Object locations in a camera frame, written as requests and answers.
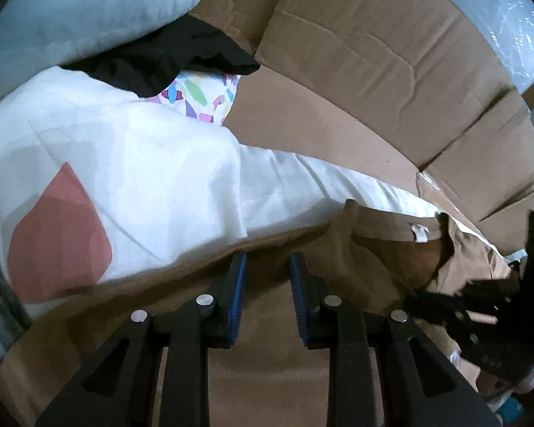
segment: white cloth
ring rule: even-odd
[[[419,217],[438,212],[370,176],[242,146],[226,128],[54,67],[0,102],[0,264],[8,279],[12,232],[66,162],[112,249],[99,282],[329,221],[348,198]],[[60,301],[26,308],[37,317]]]

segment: multicolored print cloth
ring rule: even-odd
[[[234,103],[240,75],[183,70],[166,90],[147,101],[166,104],[202,122],[221,125]]]

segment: clothing tag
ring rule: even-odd
[[[427,242],[427,233],[429,232],[429,228],[424,225],[418,225],[413,224],[411,225],[411,231],[413,231],[413,234],[415,234],[415,241],[416,242]]]

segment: black fabric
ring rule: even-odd
[[[259,64],[225,33],[186,15],[143,38],[65,68],[150,98],[184,69],[249,75]]]

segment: clear plastic wrap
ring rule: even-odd
[[[451,0],[500,58],[523,93],[534,83],[534,3],[532,0]]]

